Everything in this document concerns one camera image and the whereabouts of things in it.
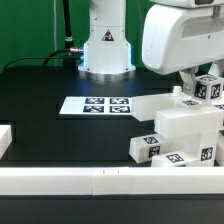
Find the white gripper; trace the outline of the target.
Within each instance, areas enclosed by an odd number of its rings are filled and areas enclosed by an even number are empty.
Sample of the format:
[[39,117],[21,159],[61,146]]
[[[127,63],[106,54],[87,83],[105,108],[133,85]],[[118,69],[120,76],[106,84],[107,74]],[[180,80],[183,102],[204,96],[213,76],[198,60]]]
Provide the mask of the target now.
[[183,92],[194,93],[196,67],[224,74],[224,0],[151,0],[144,23],[142,61],[159,74],[180,71]]

